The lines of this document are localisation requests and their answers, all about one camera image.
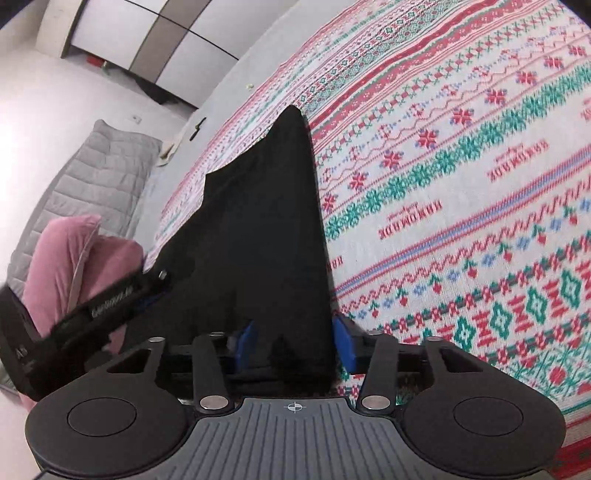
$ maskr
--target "patterned bedspread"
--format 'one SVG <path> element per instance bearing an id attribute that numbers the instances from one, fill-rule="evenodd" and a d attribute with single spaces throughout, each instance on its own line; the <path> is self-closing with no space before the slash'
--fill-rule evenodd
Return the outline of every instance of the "patterned bedspread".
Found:
<path id="1" fill-rule="evenodd" d="M 556 0 L 360 0 L 212 139 L 204 176 L 307 116 L 334 308 L 406 343 L 440 335 L 538 389 L 569 425 L 558 478 L 591 471 L 591 31 Z M 353 398 L 361 378 L 343 373 Z"/>

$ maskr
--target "black cloth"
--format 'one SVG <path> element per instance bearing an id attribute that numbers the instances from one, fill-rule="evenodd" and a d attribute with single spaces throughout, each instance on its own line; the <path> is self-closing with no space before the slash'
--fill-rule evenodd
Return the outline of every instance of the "black cloth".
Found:
<path id="1" fill-rule="evenodd" d="M 562 0 L 587 25 L 591 25 L 591 0 Z"/>
<path id="2" fill-rule="evenodd" d="M 172 289 L 128 325 L 125 347 L 152 336 L 190 344 L 254 321 L 240 393 L 326 391 L 335 347 L 322 220 L 309 130 L 289 106 L 265 138 L 206 176 L 201 208 L 152 268 Z"/>

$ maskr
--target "metal screw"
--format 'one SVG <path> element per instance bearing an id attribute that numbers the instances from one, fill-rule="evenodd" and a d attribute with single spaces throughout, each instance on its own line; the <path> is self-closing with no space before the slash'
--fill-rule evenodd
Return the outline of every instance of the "metal screw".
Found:
<path id="1" fill-rule="evenodd" d="M 208 395 L 207 397 L 203 397 L 201 402 L 199 402 L 205 410 L 220 410 L 221 408 L 227 407 L 228 403 L 228 399 L 221 395 Z"/>
<path id="2" fill-rule="evenodd" d="M 370 395 L 365 397 L 361 404 L 368 410 L 383 410 L 390 406 L 390 401 L 382 395 Z"/>

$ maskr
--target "wardrobe door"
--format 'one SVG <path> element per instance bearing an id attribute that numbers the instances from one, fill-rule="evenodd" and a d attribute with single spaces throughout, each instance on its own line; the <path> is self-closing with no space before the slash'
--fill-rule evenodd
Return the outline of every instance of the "wardrobe door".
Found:
<path id="1" fill-rule="evenodd" d="M 156 85 L 200 107 L 235 63 L 232 56 L 189 32 Z"/>
<path id="2" fill-rule="evenodd" d="M 212 0 L 191 31 L 240 58 L 296 1 Z"/>
<path id="3" fill-rule="evenodd" d="M 128 69 L 156 18 L 126 0 L 89 0 L 72 45 Z"/>
<path id="4" fill-rule="evenodd" d="M 132 3 L 147 8 L 157 14 L 162 10 L 166 0 L 132 0 Z"/>

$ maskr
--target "pink cushion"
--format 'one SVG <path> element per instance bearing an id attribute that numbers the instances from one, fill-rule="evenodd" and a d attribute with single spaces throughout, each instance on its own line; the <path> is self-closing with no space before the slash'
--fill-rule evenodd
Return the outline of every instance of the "pink cushion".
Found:
<path id="1" fill-rule="evenodd" d="M 116 281 L 140 269 L 143 259 L 144 250 L 133 240 L 99 235 L 84 267 L 79 303 L 96 297 Z M 109 351 L 112 354 L 119 353 L 125 337 L 125 326 L 109 337 Z"/>
<path id="2" fill-rule="evenodd" d="M 99 215 L 52 220 L 41 234 L 22 303 L 41 336 L 77 304 L 84 265 L 99 230 Z"/>

